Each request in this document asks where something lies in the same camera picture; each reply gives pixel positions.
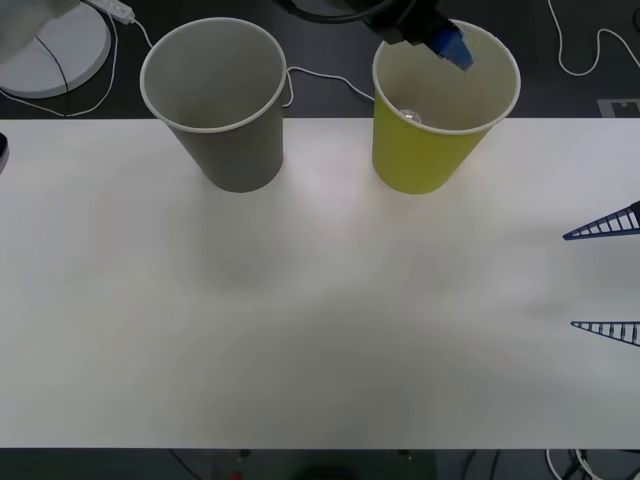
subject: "gray paper cup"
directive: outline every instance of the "gray paper cup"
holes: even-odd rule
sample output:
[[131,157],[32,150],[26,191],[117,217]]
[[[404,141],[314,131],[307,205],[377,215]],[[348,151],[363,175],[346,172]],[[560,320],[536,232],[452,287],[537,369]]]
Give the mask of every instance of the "gray paper cup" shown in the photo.
[[282,166],[286,65],[266,30],[207,18],[173,30],[151,49],[140,90],[214,184],[250,192]]

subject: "cord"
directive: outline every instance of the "cord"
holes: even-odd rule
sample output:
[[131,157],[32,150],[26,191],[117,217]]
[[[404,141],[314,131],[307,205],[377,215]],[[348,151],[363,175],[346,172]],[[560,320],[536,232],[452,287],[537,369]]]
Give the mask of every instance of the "cord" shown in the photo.
[[564,480],[564,478],[560,476],[560,474],[556,471],[555,467],[553,466],[553,462],[551,461],[551,450],[549,449],[545,450],[545,457],[547,459],[547,466],[549,467],[549,470],[551,471],[551,474],[555,477],[555,479]]
[[362,10],[360,12],[348,13],[346,15],[327,16],[318,15],[316,13],[302,10],[295,3],[293,3],[292,0],[276,0],[276,2],[282,5],[290,14],[302,18],[307,22],[333,24],[356,22],[358,20],[362,20],[363,18],[377,15],[378,13],[384,12],[385,10],[391,8],[398,1],[400,0],[382,0],[377,5],[374,5],[373,7],[367,8],[366,10]]
[[633,54],[633,50],[631,50],[631,47],[624,40],[624,38],[622,38],[613,30],[609,30],[608,28],[601,28],[600,30],[598,30],[598,33],[596,34],[596,60],[593,63],[593,66],[589,70],[582,73],[572,72],[571,70],[567,69],[567,67],[564,66],[564,63],[562,63],[562,49],[564,47],[563,39],[562,39],[562,29],[560,28],[560,23],[558,22],[558,18],[556,17],[556,12],[553,10],[553,5],[551,5],[551,0],[547,0],[547,4],[549,5],[549,11],[551,12],[553,21],[556,24],[556,29],[558,30],[558,38],[560,40],[560,48],[558,50],[558,63],[560,64],[560,68],[562,68],[562,70],[564,70],[566,73],[574,77],[584,77],[586,75],[589,75],[591,72],[593,72],[596,69],[596,67],[598,66],[598,63],[600,62],[600,50],[601,50],[600,39],[601,39],[602,33],[608,33],[609,35],[613,35],[618,40],[620,40],[622,44],[626,47],[627,51],[629,52],[629,55],[631,55],[631,58],[633,58],[633,61],[636,62],[636,65],[638,66],[638,68],[640,68],[640,61]]
[[489,474],[489,480],[494,480],[496,478],[496,471],[498,470],[498,460],[500,460],[500,454],[502,450],[497,450],[496,454],[493,456],[493,462],[491,462],[491,473]]
[[142,33],[144,34],[144,39],[147,41],[149,48],[153,48],[153,43],[151,43],[151,40],[149,40],[149,35],[147,34],[147,30],[142,26],[142,24],[139,21],[137,21],[135,18],[131,19],[131,23],[135,23],[138,27],[140,27],[140,30],[142,30]]
[[79,117],[80,115],[85,115],[87,113],[93,112],[100,105],[102,105],[102,102],[104,102],[109,96],[109,94],[111,93],[111,87],[113,87],[113,79],[116,76],[116,61],[118,60],[118,30],[116,30],[116,24],[113,22],[113,17],[110,14],[107,14],[107,17],[109,17],[109,20],[111,21],[111,27],[113,27],[113,34],[115,36],[115,42],[113,47],[113,65],[111,66],[111,80],[109,80],[109,88],[107,88],[107,93],[104,94],[104,97],[102,97],[100,101],[95,104],[95,106],[91,107],[89,110],[84,110],[78,113],[72,113],[71,115],[68,115],[69,117]]
[[[104,102],[106,100],[106,98],[109,96],[109,93],[111,93],[111,87],[113,87],[113,79],[115,78],[115,74],[116,74],[116,61],[117,61],[117,58],[118,58],[118,31],[116,30],[116,24],[113,22],[113,18],[111,17],[111,15],[107,14],[107,17],[109,17],[109,20],[111,21],[111,26],[113,27],[113,34],[115,36],[115,43],[114,43],[114,48],[113,48],[113,66],[111,67],[111,80],[109,81],[109,88],[107,88],[107,93],[104,94],[104,96],[100,99],[100,101],[95,104],[95,106],[91,107],[88,110],[84,110],[82,112],[63,114],[63,113],[56,112],[55,110],[51,110],[49,108],[41,107],[40,105],[36,105],[35,103],[30,103],[30,102],[27,102],[25,100],[16,98],[16,97],[14,97],[12,95],[9,95],[8,93],[6,93],[2,89],[0,89],[0,94],[2,96],[4,96],[5,98],[8,98],[9,100],[13,100],[14,102],[22,103],[23,105],[28,105],[29,107],[37,108],[38,110],[49,112],[49,113],[51,113],[53,115],[56,115],[58,117],[63,117],[63,118],[79,117],[80,115],[85,115],[87,113],[91,113],[94,110],[96,110],[100,105],[102,105],[102,102]],[[65,80],[65,85],[67,86],[67,89],[68,89],[67,79],[64,78],[64,80]]]
[[36,40],[38,42],[40,42],[40,45],[42,45],[42,47],[49,52],[49,55],[51,55],[51,58],[53,58],[53,61],[56,62],[56,65],[58,66],[58,70],[60,70],[60,75],[62,75],[62,81],[64,82],[64,90],[65,90],[65,106],[64,106],[64,111],[65,114],[64,116],[66,117],[67,115],[69,115],[69,82],[67,82],[67,76],[64,74],[64,70],[62,69],[62,65],[60,65],[60,62],[58,61],[58,59],[56,58],[56,56],[53,54],[53,52],[51,51],[51,49],[49,49],[49,47],[47,47],[45,45],[45,43],[40,39],[40,37],[38,37],[37,35],[34,35],[36,37]]
[[191,477],[192,477],[194,480],[202,480],[202,479],[200,478],[200,476],[199,476],[198,474],[196,474],[196,472],[194,472],[193,470],[191,470],[191,468],[189,468],[189,465],[187,465],[187,464],[184,462],[184,460],[182,460],[182,459],[178,456],[178,454],[177,454],[176,452],[174,452],[173,450],[169,449],[169,453],[170,453],[171,455],[173,455],[173,458],[175,458],[175,459],[176,459],[176,461],[177,461],[177,462],[182,466],[182,468],[184,468],[184,469],[185,469],[185,471],[186,471],[189,475],[191,475]]
[[337,75],[327,75],[327,74],[318,73],[318,72],[312,72],[311,70],[307,70],[306,68],[302,68],[302,67],[289,67],[287,69],[287,78],[289,80],[289,101],[283,105],[284,108],[289,108],[293,104],[293,99],[295,98],[295,95],[293,94],[293,82],[291,81],[291,72],[303,72],[303,73],[306,73],[308,75],[313,75],[314,77],[329,78],[329,79],[332,79],[332,80],[340,80],[340,81],[346,83],[347,85],[349,85],[349,88],[351,88],[357,94],[362,95],[363,97],[371,100],[372,102],[375,101],[375,99],[371,95],[367,95],[366,93],[364,93],[362,90],[360,90],[358,87],[356,87],[353,83],[351,83],[349,80],[347,80],[344,77],[339,77]]
[[564,480],[569,480],[578,470],[581,469],[580,464],[578,463],[578,460],[576,460],[576,456],[573,454],[572,450],[569,450],[569,459],[572,460],[572,463],[562,476]]
[[589,466],[587,461],[582,458],[582,452],[580,452],[580,450],[576,450],[575,452],[576,452],[576,459],[578,460],[578,462],[580,463],[580,466],[584,469],[584,471],[591,477],[591,480],[603,480],[602,478],[597,476],[595,473],[593,473],[593,470],[591,470],[591,467]]

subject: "black surface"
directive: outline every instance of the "black surface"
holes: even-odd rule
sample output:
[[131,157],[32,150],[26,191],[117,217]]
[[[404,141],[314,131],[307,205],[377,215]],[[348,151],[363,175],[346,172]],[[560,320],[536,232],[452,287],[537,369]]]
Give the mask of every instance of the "black surface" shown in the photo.
[[[317,25],[288,15],[272,0],[128,0],[157,41],[173,28],[211,16],[238,17],[254,22],[281,43],[289,65],[349,78],[373,92],[371,62],[380,39],[362,23]],[[317,0],[298,0],[317,9]],[[601,27],[623,36],[640,56],[640,34],[632,16],[638,0],[614,3],[595,0],[554,0],[565,34],[565,64],[586,70],[595,56],[595,34]],[[513,52],[522,71],[522,95],[513,117],[600,117],[598,99],[640,98],[640,69],[623,45],[603,36],[599,67],[589,76],[574,78],[557,63],[558,38],[546,0],[442,0],[441,10],[494,33]],[[81,118],[150,118],[138,88],[140,66],[148,52],[135,25],[116,24],[120,35],[113,91],[96,112]],[[93,106],[104,94],[111,57],[87,84],[71,93],[72,112]],[[296,101],[289,117],[370,117],[371,104],[346,85],[294,73]],[[63,98],[42,103],[63,111]],[[640,111],[625,112],[638,116]],[[0,118],[54,118],[45,112],[0,97]]]

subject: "cup rim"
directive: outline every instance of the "cup rim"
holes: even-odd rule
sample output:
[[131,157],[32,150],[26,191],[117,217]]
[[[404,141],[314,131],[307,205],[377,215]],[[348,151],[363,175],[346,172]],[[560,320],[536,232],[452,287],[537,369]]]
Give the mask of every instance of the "cup rim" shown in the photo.
[[[174,122],[173,120],[169,120],[167,117],[162,115],[153,106],[153,104],[149,100],[149,97],[147,96],[147,90],[146,90],[146,87],[144,85],[144,80],[145,80],[145,74],[146,74],[149,62],[150,62],[151,58],[154,56],[154,54],[157,52],[158,48],[160,48],[160,46],[164,42],[168,41],[171,37],[176,35],[178,32],[180,32],[182,30],[186,30],[187,28],[190,28],[190,27],[192,27],[194,25],[197,25],[197,24],[200,24],[200,23],[217,23],[217,22],[240,23],[242,25],[246,25],[246,26],[248,26],[250,28],[253,28],[254,30],[257,30],[260,33],[264,34],[265,37],[273,43],[273,45],[276,47],[278,55],[280,56],[280,60],[282,61],[282,77],[280,78],[280,83],[278,85],[278,88],[276,89],[276,92],[273,94],[271,99],[260,110],[255,112],[253,115],[245,118],[244,120],[240,120],[239,122],[232,123],[230,125],[225,125],[223,127],[196,128],[196,127],[189,127],[189,126],[186,126],[186,125],[182,125],[180,123]],[[185,23],[184,25],[181,25],[178,28],[175,28],[175,29],[171,30],[164,37],[162,37],[153,46],[153,48],[151,48],[151,50],[147,54],[146,58],[144,59],[144,63],[142,64],[142,68],[140,70],[140,92],[142,93],[142,99],[144,100],[145,105],[151,111],[151,113],[153,113],[153,115],[156,118],[158,118],[159,120],[162,120],[164,123],[166,123],[170,127],[178,129],[178,130],[181,130],[183,132],[190,132],[190,133],[222,133],[222,132],[228,132],[230,130],[235,130],[237,128],[240,128],[240,127],[242,127],[244,125],[247,125],[247,124],[253,122],[254,120],[258,119],[259,117],[261,117],[280,98],[280,95],[281,95],[282,90],[284,88],[284,84],[285,84],[286,79],[287,79],[287,60],[286,60],[286,58],[284,56],[284,51],[282,50],[282,47],[280,46],[280,44],[274,38],[273,35],[271,35],[269,32],[267,32],[264,28],[254,24],[254,23],[247,22],[246,20],[240,20],[239,18],[231,18],[231,17],[214,17],[214,18],[203,18],[203,19],[200,19],[200,20],[195,20],[193,22]]]
[[499,48],[502,49],[502,51],[506,54],[507,58],[509,59],[509,62],[511,63],[511,66],[513,67],[513,70],[514,70],[514,72],[516,74],[516,88],[514,90],[513,99],[511,100],[511,103],[509,104],[507,109],[502,113],[502,115],[500,115],[499,117],[497,117],[496,119],[492,120],[489,123],[486,123],[484,125],[480,125],[479,127],[469,128],[469,129],[466,129],[466,130],[445,130],[445,129],[442,129],[442,128],[430,127],[428,125],[423,125],[423,124],[419,124],[419,123],[411,122],[411,121],[407,120],[404,117],[404,115],[402,115],[402,113],[400,113],[400,111],[389,101],[389,99],[387,99],[387,96],[384,94],[382,88],[380,87],[380,82],[378,81],[378,73],[377,73],[378,60],[380,59],[380,55],[382,54],[382,50],[383,50],[384,46],[386,45],[386,42],[382,42],[380,44],[380,46],[378,47],[378,50],[376,51],[376,55],[375,55],[375,57],[373,59],[373,70],[372,70],[372,72],[373,72],[373,83],[374,83],[374,85],[376,87],[376,93],[380,96],[380,98],[385,103],[385,105],[396,115],[396,117],[400,118],[403,122],[411,125],[412,127],[419,128],[420,130],[424,130],[425,132],[438,133],[438,134],[441,134],[441,135],[470,135],[470,134],[473,134],[473,133],[480,133],[480,132],[488,130],[491,127],[493,127],[494,125],[500,123],[515,108],[516,103],[518,103],[518,99],[520,98],[520,89],[522,87],[522,79],[521,79],[521,76],[520,76],[520,69],[518,68],[518,63],[516,62],[516,59],[514,58],[514,56],[511,53],[511,51],[505,46],[504,43],[502,43],[500,41],[500,39],[498,37],[493,35],[491,32],[488,32],[484,28],[478,27],[477,25],[474,25],[472,23],[463,22],[462,20],[452,20],[452,22],[454,22],[458,26],[464,25],[465,27],[469,27],[471,30],[476,30],[476,31],[478,31],[480,33],[483,33],[483,34],[487,35],[488,37],[490,37],[491,40],[494,41],[494,43]]

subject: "black cable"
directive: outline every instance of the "black cable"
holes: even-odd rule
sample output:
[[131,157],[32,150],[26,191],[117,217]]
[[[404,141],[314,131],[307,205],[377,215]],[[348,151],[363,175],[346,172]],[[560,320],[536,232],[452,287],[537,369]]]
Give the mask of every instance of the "black cable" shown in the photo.
[[276,0],[276,2],[282,5],[290,14],[306,20],[307,22],[332,24],[357,22],[358,20],[362,20],[363,18],[371,17],[373,15],[377,15],[378,13],[384,12],[399,1],[400,0],[382,0],[377,5],[374,5],[373,7],[367,8],[360,12],[348,13],[346,15],[328,16],[302,10],[295,3],[293,3],[293,0]]
[[473,457],[478,453],[477,450],[472,450],[471,453],[467,456],[467,459],[464,461],[464,468],[462,469],[462,475],[460,476],[460,480],[465,480],[467,478],[467,472],[469,471],[469,467],[471,466],[471,462],[473,462]]
[[186,471],[189,475],[191,475],[191,477],[192,477],[194,480],[202,480],[202,479],[201,479],[201,478],[196,474],[196,472],[194,472],[193,470],[191,470],[191,468],[189,468],[189,465],[187,465],[186,463],[184,463],[184,461],[183,461],[183,460],[178,456],[178,454],[177,454],[176,452],[174,452],[173,450],[169,449],[169,453],[170,453],[171,455],[173,455],[173,458],[175,458],[175,459],[176,459],[176,461],[177,461],[180,465],[182,465],[182,468],[184,468],[184,469],[185,469],[185,471]]
[[67,118],[67,116],[69,115],[69,83],[67,82],[67,77],[64,74],[64,70],[62,70],[62,65],[60,65],[60,62],[58,61],[58,59],[56,58],[56,56],[53,54],[53,52],[49,49],[49,47],[47,47],[44,42],[42,40],[40,40],[40,37],[38,37],[37,35],[35,35],[36,40],[38,40],[38,42],[40,42],[40,45],[42,45],[44,47],[44,49],[49,52],[49,55],[51,55],[51,58],[53,58],[53,61],[56,62],[56,65],[58,66],[58,70],[60,70],[60,75],[62,75],[62,80],[64,81],[64,89],[65,89],[65,107],[64,107],[64,117]]
[[631,22],[633,23],[633,28],[636,29],[636,32],[640,33],[640,7],[636,8],[633,12]]
[[[587,461],[587,451],[583,450],[582,451],[582,458],[583,460],[586,462]],[[581,480],[586,480],[587,478],[587,472],[583,469],[582,470],[582,479]]]
[[498,460],[500,460],[500,454],[502,450],[496,450],[496,454],[493,456],[493,462],[491,462],[491,473],[489,474],[489,480],[493,480],[496,477],[496,470],[498,470]]

